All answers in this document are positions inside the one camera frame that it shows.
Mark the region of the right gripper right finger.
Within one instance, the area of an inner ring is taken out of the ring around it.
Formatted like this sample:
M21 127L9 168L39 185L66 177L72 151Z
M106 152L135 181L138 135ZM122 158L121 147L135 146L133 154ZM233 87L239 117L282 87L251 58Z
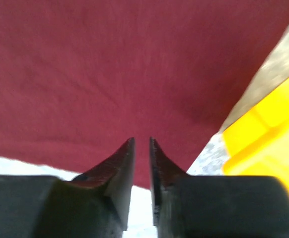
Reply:
M272 176L192 176L149 141L160 238L289 238L289 194Z

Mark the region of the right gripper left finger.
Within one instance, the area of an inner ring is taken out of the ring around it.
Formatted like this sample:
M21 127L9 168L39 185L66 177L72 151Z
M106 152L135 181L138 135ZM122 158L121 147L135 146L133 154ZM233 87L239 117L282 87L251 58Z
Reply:
M70 181L0 175L0 238L120 238L128 226L135 140Z

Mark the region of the dark red t-shirt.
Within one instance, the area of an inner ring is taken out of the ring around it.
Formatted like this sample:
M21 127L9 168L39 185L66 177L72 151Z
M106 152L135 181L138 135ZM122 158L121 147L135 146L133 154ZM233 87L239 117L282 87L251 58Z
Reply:
M0 0L0 156L84 172L136 139L188 169L289 25L289 0Z

